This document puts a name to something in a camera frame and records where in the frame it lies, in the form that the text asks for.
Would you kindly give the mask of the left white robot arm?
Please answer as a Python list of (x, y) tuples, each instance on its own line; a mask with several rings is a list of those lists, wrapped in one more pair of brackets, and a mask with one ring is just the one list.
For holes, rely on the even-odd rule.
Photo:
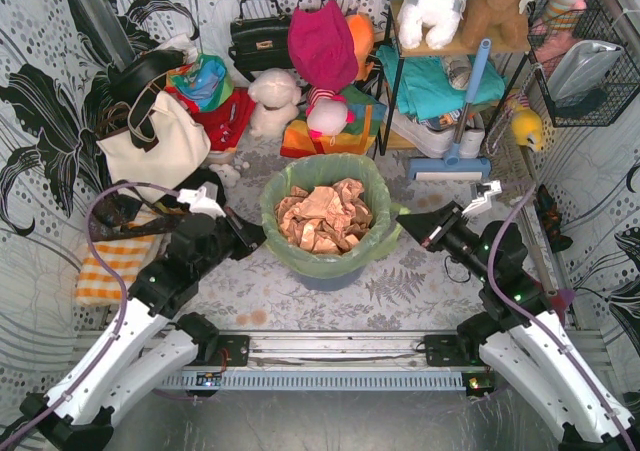
[(167, 376), (192, 363), (227, 358), (215, 325), (180, 310), (208, 273), (227, 259), (250, 256), (264, 241), (261, 226), (231, 209), (183, 218), (164, 254), (138, 273), (125, 308), (87, 354), (48, 392), (25, 398), (20, 411), (27, 422), (55, 450), (102, 450), (119, 420)]

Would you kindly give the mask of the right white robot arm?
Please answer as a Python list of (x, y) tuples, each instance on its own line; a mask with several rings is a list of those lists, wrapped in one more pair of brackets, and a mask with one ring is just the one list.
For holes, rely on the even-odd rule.
[(425, 339), (429, 364), (462, 362), (497, 372), (543, 419), (561, 450), (638, 449), (638, 421), (596, 376), (542, 285), (523, 269), (527, 248), (516, 224), (493, 221), (476, 234), (455, 202), (400, 215), (397, 222), (426, 251), (446, 253), (483, 284), (483, 312), (441, 345)]

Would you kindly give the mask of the green plastic trash bag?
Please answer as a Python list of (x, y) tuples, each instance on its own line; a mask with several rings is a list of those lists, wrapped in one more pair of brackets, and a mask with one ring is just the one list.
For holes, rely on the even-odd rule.
[(386, 257), (408, 210), (391, 201), (374, 161), (329, 154), (298, 159), (276, 173), (261, 198), (268, 248), (296, 273), (342, 277)]

